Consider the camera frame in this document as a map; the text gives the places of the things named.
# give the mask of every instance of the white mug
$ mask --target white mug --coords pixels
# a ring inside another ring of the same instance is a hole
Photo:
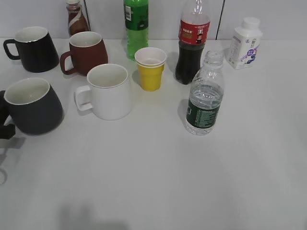
[[[104,120],[118,120],[132,110],[132,91],[128,71],[116,64],[103,64],[92,68],[87,74],[88,85],[74,93],[80,111],[93,109]],[[80,104],[79,95],[90,91],[90,102]]]

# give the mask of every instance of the brown mug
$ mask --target brown mug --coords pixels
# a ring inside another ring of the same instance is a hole
[[[60,58],[61,70],[66,75],[78,72],[86,76],[95,66],[108,63],[105,43],[98,33],[86,31],[74,34],[69,39],[69,46],[70,51]],[[73,68],[65,70],[65,59],[69,56]]]

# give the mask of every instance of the bottle label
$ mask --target bottle label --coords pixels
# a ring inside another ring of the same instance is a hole
[[[210,128],[215,124],[219,109],[219,106],[210,110],[200,109],[189,100],[187,121],[196,128]]]
[[[203,45],[207,41],[210,22],[203,25],[192,25],[181,20],[179,39],[190,45]]]
[[[68,29],[70,29],[70,27],[78,20],[80,20],[81,15],[82,15],[82,11],[81,8],[78,11],[74,11],[74,13],[77,13],[76,16],[70,20],[70,22],[68,23]]]
[[[256,59],[261,37],[243,37],[235,32],[226,60],[235,69],[251,67]]]
[[[148,5],[127,6],[124,5],[126,28],[140,31],[148,28]]]

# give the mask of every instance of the plastic bottle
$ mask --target plastic bottle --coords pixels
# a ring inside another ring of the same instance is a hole
[[[207,0],[188,0],[183,8],[179,30],[179,59],[176,79],[189,84],[201,67],[201,54],[210,26]]]
[[[68,33],[70,36],[89,31],[87,21],[82,13],[80,0],[66,0],[66,8],[68,11]]]
[[[148,47],[148,0],[124,0],[125,24],[128,34],[128,57]]]
[[[253,66],[262,37],[259,24],[259,19],[247,17],[240,27],[235,28],[226,58],[234,69]]]
[[[208,51],[191,84],[186,127],[194,135],[204,136],[213,130],[224,95],[223,59],[221,52]]]

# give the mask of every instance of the yellow paper cup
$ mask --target yellow paper cup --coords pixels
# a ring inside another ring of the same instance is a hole
[[[162,63],[166,62],[166,53],[155,47],[145,47],[139,49],[134,58],[136,62],[142,66],[160,66]]]
[[[141,87],[145,91],[156,91],[161,86],[161,78],[166,62],[166,53],[155,47],[138,50],[134,58],[138,64]]]
[[[145,91],[156,91],[160,88],[164,64],[157,67],[138,64],[142,89]]]

